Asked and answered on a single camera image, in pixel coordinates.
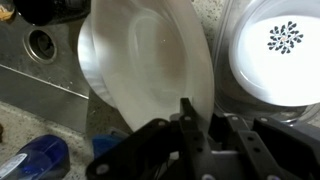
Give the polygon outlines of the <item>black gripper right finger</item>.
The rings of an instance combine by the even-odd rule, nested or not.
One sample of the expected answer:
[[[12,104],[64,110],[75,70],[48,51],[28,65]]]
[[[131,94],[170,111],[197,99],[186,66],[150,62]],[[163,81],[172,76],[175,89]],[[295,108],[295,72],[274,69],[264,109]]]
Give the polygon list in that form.
[[[319,141],[274,119],[214,113],[213,139],[240,154],[252,180],[320,180]]]

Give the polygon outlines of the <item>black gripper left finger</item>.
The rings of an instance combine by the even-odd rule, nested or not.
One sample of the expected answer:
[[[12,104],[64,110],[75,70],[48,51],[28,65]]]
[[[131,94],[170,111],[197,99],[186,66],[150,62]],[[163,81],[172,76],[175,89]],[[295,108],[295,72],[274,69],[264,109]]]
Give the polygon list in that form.
[[[182,116],[179,118],[183,135],[184,160],[189,180],[214,180],[210,165],[211,151],[208,142],[199,128],[199,116],[188,98],[180,99]]]

